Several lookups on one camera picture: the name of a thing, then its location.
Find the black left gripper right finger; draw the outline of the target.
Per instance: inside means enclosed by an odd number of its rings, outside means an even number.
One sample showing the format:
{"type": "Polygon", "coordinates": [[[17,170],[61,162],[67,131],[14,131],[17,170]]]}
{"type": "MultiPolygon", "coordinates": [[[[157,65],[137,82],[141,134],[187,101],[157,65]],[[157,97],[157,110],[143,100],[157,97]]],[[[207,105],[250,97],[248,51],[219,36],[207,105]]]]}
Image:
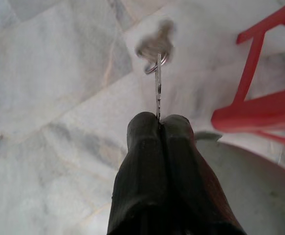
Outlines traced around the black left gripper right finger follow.
{"type": "Polygon", "coordinates": [[[188,119],[171,115],[161,127],[183,234],[243,235],[218,178],[197,150],[188,119]]]}

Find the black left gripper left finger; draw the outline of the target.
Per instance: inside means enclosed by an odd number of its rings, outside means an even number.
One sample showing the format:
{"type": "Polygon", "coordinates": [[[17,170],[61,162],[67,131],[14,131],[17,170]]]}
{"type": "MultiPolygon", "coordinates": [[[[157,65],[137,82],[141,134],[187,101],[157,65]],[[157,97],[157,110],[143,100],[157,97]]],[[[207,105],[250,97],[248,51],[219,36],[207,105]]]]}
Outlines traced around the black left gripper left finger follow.
{"type": "Polygon", "coordinates": [[[107,233],[164,235],[168,182],[153,113],[139,113],[129,122],[127,146],[114,181],[107,233]]]}

